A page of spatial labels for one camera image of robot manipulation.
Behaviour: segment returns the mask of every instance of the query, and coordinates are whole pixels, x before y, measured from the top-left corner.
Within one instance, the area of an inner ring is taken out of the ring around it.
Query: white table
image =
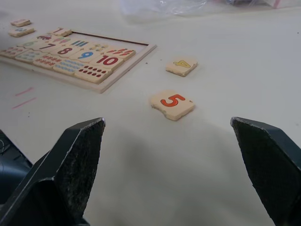
[[[2,0],[0,48],[31,37],[8,35],[9,21],[22,17],[36,34],[63,26],[158,45],[103,94],[0,64],[0,128],[31,161],[67,127],[106,119],[85,212],[92,226],[274,225],[230,119],[280,127],[301,146],[300,8],[129,24],[117,0]],[[186,78],[165,72],[178,54],[199,60]],[[164,89],[190,97],[196,109],[167,120],[148,103]]]

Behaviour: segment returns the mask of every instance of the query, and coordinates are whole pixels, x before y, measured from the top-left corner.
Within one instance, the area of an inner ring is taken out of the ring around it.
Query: number 9
[[[90,56],[92,56],[92,55],[93,55],[92,52],[86,52],[86,53],[83,53],[78,59],[90,57]]]

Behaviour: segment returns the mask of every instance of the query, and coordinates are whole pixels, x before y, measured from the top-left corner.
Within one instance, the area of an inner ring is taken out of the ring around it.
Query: number 5
[[[171,102],[170,104],[167,103],[166,100],[164,100],[164,99],[161,100],[161,104],[163,104],[163,105],[166,106],[166,107],[174,107],[174,106],[177,106],[178,103],[179,103],[179,101],[177,100],[177,98],[180,99],[180,100],[185,100],[184,97],[182,97],[182,96],[179,95],[179,94],[176,94],[176,95],[173,95],[173,96],[171,96],[171,97],[168,98],[168,99],[172,100],[172,102]]]

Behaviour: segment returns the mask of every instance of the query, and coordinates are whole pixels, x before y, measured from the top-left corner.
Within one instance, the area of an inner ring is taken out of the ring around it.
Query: illustrated tile
[[[11,25],[14,25],[16,27],[23,27],[23,26],[31,24],[30,20],[28,20],[28,19],[19,19],[19,20],[12,21],[10,23],[11,23]]]
[[[54,31],[50,31],[49,34],[65,37],[69,34],[72,34],[72,31],[70,29],[59,27]]]
[[[92,61],[94,58],[100,56],[101,53],[99,51],[95,50],[81,50],[77,52],[76,54],[73,54],[69,58],[71,60],[79,60],[81,62],[89,63]]]
[[[85,48],[89,46],[91,42],[87,40],[73,39],[73,42],[68,43],[69,46]]]
[[[24,53],[21,53],[15,57],[16,60],[26,62],[26,63],[32,63],[34,60],[46,55],[47,53],[42,53],[40,51],[30,50],[26,51]]]
[[[38,67],[43,67],[46,69],[52,69],[56,64],[60,63],[63,58],[59,56],[54,56],[51,54],[44,55],[40,58],[37,58],[33,61],[33,64]]]
[[[174,90],[165,90],[150,98],[151,107],[161,111],[166,118],[177,121],[193,111],[195,105],[191,100],[179,95]]]
[[[110,68],[115,71],[124,63],[123,59],[114,56],[100,55],[90,62],[91,65]]]
[[[103,82],[112,74],[112,70],[95,65],[84,65],[74,74],[75,77],[96,84]]]
[[[51,52],[52,55],[58,55],[60,57],[69,58],[73,54],[79,52],[81,48],[71,46],[61,46],[60,48]]]
[[[198,65],[196,59],[179,57],[166,65],[166,71],[180,75],[187,76]]]
[[[79,62],[77,60],[65,59],[59,64],[56,64],[53,67],[53,70],[67,75],[73,75],[78,69],[80,69],[84,65],[84,63]]]
[[[108,47],[109,47],[109,45],[107,45],[107,44],[98,44],[98,43],[91,42],[87,46],[85,46],[84,49],[102,52],[104,49],[106,49]]]
[[[8,49],[1,51],[0,56],[14,58],[15,56],[28,51],[28,49],[18,46],[9,47]]]
[[[52,44],[52,43],[42,42],[40,45],[37,45],[37,46],[33,47],[32,49],[41,51],[43,53],[50,53],[60,47],[62,47],[61,44]]]
[[[34,49],[34,48],[39,47],[42,43],[43,43],[42,41],[32,39],[32,40],[17,44],[17,46],[28,48],[28,49]]]
[[[22,37],[24,35],[27,35],[27,34],[30,34],[30,33],[33,33],[34,32],[34,28],[33,27],[27,27],[27,28],[24,28],[24,27],[21,27],[21,28],[17,28],[17,29],[13,29],[13,30],[10,30],[8,32],[8,34],[10,36],[13,36],[13,37]]]
[[[120,48],[120,47],[109,47],[102,51],[104,54],[109,56],[114,56],[123,59],[124,61],[133,57],[136,54],[136,51],[128,48]]]

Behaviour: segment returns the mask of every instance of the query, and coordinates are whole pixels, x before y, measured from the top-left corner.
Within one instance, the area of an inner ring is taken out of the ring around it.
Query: red mark
[[[23,91],[23,92],[21,92],[21,93],[17,93],[17,94],[15,94],[15,96],[17,97],[17,96],[22,95],[22,94],[24,94],[24,93],[27,93],[27,92],[29,92],[29,91],[31,91],[31,90],[33,90],[33,87],[30,87],[30,88],[28,88],[27,90],[25,90],[25,91]]]
[[[21,107],[21,106],[23,106],[24,104],[26,104],[26,103],[28,103],[28,102],[31,102],[32,100],[35,100],[35,99],[36,99],[36,97],[34,97],[34,98],[30,99],[30,100],[27,100],[27,101],[25,101],[25,102],[23,102],[23,103],[21,103],[21,104],[19,104],[19,105],[17,105],[17,106],[14,106],[12,109],[16,109],[16,108],[18,108],[18,107]]]

